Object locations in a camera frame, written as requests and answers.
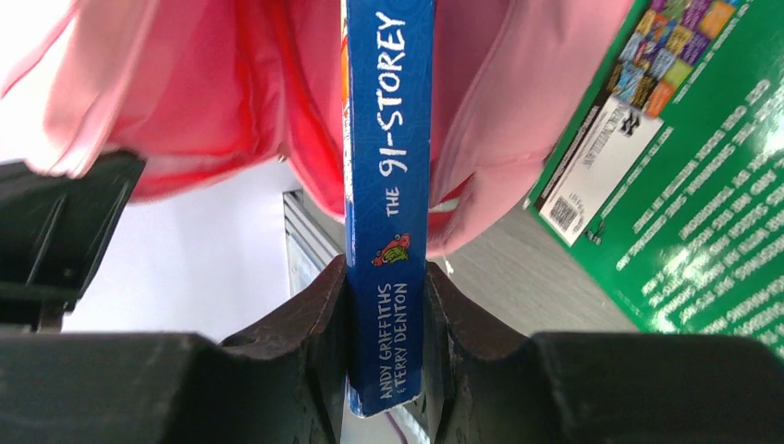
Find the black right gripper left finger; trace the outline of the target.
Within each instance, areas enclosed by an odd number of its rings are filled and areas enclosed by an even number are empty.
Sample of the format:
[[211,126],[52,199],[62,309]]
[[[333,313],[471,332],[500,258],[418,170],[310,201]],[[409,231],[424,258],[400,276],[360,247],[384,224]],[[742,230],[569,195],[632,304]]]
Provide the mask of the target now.
[[348,266],[332,259],[304,290],[223,339],[229,443],[338,443],[348,367]]

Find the green cover book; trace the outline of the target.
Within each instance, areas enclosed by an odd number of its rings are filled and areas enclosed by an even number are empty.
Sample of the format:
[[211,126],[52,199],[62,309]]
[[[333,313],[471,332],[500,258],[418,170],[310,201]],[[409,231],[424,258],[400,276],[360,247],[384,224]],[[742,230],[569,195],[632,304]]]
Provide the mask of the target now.
[[633,2],[526,203],[639,329],[781,357],[782,2]]

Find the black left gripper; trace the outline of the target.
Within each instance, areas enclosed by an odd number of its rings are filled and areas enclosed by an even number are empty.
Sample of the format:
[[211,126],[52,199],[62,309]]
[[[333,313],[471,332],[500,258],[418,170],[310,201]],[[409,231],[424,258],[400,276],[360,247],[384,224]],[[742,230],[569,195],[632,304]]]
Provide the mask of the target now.
[[81,179],[1,166],[1,330],[59,332],[99,269],[144,169],[101,156]]

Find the pink student backpack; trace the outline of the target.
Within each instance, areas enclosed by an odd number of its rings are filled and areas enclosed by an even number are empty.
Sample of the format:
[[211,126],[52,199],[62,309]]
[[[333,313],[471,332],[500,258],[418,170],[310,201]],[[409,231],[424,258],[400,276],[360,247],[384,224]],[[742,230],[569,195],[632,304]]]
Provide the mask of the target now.
[[[453,253],[529,191],[629,1],[435,5],[427,253]],[[344,216],[338,1],[5,1],[1,149],[84,176],[128,148],[133,197],[283,157]]]

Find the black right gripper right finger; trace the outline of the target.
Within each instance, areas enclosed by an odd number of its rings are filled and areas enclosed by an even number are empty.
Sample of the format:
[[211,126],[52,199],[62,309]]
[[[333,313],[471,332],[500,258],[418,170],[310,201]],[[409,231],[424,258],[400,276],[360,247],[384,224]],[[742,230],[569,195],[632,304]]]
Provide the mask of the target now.
[[434,443],[523,443],[526,337],[463,294],[436,263],[423,299],[424,413]]

